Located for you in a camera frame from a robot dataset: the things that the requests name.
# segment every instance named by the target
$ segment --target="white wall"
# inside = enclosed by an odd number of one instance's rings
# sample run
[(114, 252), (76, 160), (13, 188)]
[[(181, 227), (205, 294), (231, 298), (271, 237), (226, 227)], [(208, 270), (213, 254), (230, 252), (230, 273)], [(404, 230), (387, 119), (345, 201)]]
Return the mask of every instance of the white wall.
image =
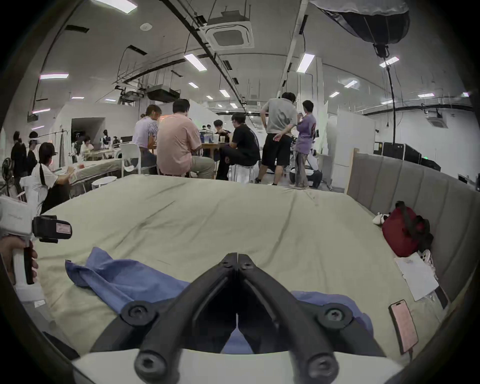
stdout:
[[(439, 109), (448, 129), (430, 125), (423, 111), (397, 113), (397, 143), (406, 143), (422, 156), (435, 161), (441, 172), (454, 178), (458, 174), (469, 175), (473, 180), (480, 172), (480, 129), (473, 112), (456, 109)], [(372, 116), (379, 124), (376, 141), (391, 142), (393, 138), (393, 116)]]

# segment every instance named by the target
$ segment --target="backpack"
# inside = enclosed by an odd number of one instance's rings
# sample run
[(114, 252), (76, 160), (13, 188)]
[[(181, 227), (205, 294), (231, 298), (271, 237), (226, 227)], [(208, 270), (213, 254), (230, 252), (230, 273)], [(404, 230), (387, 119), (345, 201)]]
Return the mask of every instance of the backpack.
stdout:
[(382, 232), (398, 257), (408, 257), (432, 246), (429, 221), (418, 216), (403, 201), (397, 201), (395, 209), (382, 225)]

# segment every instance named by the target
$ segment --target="ceiling air conditioner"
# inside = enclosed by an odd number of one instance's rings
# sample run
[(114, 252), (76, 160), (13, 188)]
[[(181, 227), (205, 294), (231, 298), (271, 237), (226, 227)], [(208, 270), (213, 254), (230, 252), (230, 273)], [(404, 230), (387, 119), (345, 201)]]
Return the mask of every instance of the ceiling air conditioner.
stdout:
[(199, 29), (214, 51), (255, 46), (250, 19), (240, 11), (222, 12), (222, 17), (208, 20), (207, 25)]
[(438, 110), (427, 111), (427, 121), (435, 128), (448, 128), (442, 114)]

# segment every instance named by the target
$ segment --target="white paper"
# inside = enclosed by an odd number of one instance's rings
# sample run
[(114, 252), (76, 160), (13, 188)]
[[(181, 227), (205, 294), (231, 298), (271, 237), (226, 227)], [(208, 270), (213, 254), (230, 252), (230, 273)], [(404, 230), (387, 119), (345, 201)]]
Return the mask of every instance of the white paper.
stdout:
[(420, 300), (438, 287), (432, 269), (423, 262), (417, 253), (413, 253), (409, 257), (398, 257), (395, 262), (402, 271), (403, 278), (406, 280), (415, 301)]

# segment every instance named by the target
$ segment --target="blue cloth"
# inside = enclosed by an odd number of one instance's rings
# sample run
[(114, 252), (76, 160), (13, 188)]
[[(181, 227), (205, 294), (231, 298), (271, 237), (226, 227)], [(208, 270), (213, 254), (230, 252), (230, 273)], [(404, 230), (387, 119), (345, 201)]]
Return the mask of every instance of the blue cloth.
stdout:
[[(67, 275), (78, 287), (90, 287), (111, 309), (120, 313), (130, 301), (157, 302), (178, 296), (188, 285), (135, 260), (113, 260), (104, 250), (94, 247), (86, 265), (76, 265), (65, 260)], [(344, 295), (327, 295), (320, 292), (293, 291), (298, 300), (311, 304), (344, 304), (351, 309), (356, 320), (373, 336), (370, 317), (362, 313), (355, 302)], [(238, 327), (232, 332), (222, 353), (252, 353)]]

